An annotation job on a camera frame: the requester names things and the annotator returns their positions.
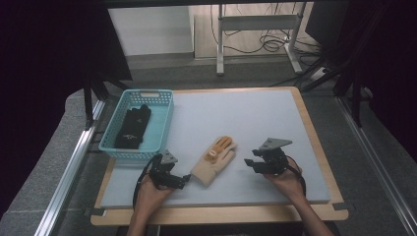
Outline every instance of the black curtain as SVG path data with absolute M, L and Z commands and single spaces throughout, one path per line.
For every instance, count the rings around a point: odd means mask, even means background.
M 362 57 L 370 107 L 417 161 L 417 3 L 392 1 Z
M 104 5 L 24 0 L 1 3 L 0 11 L 1 215 L 48 144 L 67 97 L 85 80 L 132 77 Z

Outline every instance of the wooden board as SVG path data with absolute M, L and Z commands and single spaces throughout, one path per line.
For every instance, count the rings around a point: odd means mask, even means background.
M 333 204 L 343 204 L 344 200 L 328 165 L 325 152 L 320 144 L 316 130 L 307 112 L 304 101 L 297 88 L 216 88 L 175 90 L 175 93 L 192 92 L 235 92 L 251 90 L 289 89 L 297 104 L 318 163 L 325 177 L 330 193 L 330 201 L 325 204 L 312 204 L 312 208 L 322 220 L 344 220 L 348 217 L 347 209 L 335 209 Z M 95 208 L 100 207 L 104 191 L 110 179 L 114 158 L 107 165 L 100 191 L 95 201 Z M 92 215 L 93 225 L 129 225 L 133 210 L 131 208 L 108 208 L 101 215 Z M 149 219 L 148 224 L 211 224 L 211 223 L 261 223 L 300 221 L 301 218 L 292 205 L 257 205 L 257 206 L 163 206 Z
M 193 92 L 174 94 L 174 115 L 167 148 L 178 158 L 172 174 L 185 175 L 201 154 L 220 136 L 238 145 L 236 157 L 207 188 L 192 178 L 176 191 L 166 206 L 252 206 L 285 204 L 283 197 L 262 175 L 248 167 L 252 155 L 268 137 L 293 141 L 283 148 L 303 167 L 307 198 L 311 203 L 330 200 L 328 186 L 310 143 L 291 90 Z M 135 183 L 143 166 L 136 161 L 116 160 L 100 205 L 131 207 Z

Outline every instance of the blue basket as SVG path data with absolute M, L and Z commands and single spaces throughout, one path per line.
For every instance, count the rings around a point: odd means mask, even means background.
M 127 110 L 140 108 L 143 104 L 151 110 L 144 141 L 138 149 L 115 148 L 114 142 L 122 127 Z M 174 110 L 173 92 L 167 89 L 127 89 L 110 119 L 98 148 L 116 158 L 138 159 L 148 162 L 154 155 L 165 149 Z

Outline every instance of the desk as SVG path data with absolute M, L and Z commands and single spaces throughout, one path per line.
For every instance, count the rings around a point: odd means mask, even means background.
M 175 92 L 233 92 L 253 90 L 287 89 L 291 91 L 298 111 L 306 128 L 307 135 L 317 157 L 318 164 L 324 174 L 328 185 L 330 201 L 325 204 L 313 204 L 312 207 L 323 220 L 343 220 L 348 216 L 347 209 L 336 210 L 333 204 L 342 204 L 343 198 L 331 173 L 327 158 L 310 120 L 303 99 L 297 88 L 226 88 L 205 90 L 177 90 Z M 95 208 L 100 208 L 100 203 L 110 179 L 115 159 L 110 159 Z M 93 215 L 91 223 L 94 225 L 128 225 L 132 209 L 107 209 L 103 216 Z M 259 222 L 286 222 L 301 220 L 293 206 L 289 205 L 261 205 L 261 206 L 204 206 L 204 207 L 163 207 L 149 220 L 149 224 L 208 224 L 208 223 L 259 223 Z

